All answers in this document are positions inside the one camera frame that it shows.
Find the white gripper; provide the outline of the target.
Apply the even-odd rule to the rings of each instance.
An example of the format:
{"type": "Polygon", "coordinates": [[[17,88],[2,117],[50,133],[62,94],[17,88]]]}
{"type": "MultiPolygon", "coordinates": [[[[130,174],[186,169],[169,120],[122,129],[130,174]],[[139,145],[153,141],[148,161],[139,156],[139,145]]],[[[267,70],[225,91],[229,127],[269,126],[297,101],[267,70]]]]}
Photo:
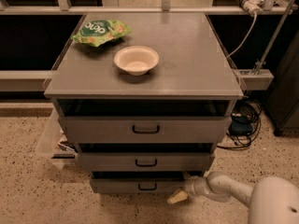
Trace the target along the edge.
{"type": "Polygon", "coordinates": [[[205,177],[201,176],[191,176],[188,172],[182,172],[185,186],[185,192],[182,189],[177,189],[168,199],[167,202],[169,204],[175,204],[188,199],[188,194],[193,197],[205,196],[212,197],[214,192],[211,190],[210,186],[207,183],[205,177]]]}

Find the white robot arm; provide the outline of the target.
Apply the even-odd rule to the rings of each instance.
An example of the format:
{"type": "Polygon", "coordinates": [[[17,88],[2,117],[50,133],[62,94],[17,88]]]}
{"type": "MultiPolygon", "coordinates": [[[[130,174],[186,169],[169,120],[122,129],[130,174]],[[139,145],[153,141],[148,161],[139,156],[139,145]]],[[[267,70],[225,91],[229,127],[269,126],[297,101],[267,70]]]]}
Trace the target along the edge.
{"type": "Polygon", "coordinates": [[[206,177],[186,175],[167,202],[199,196],[219,203],[235,198],[249,209],[248,224],[299,224],[299,188],[280,177],[268,176],[250,187],[221,172],[206,177]]]}

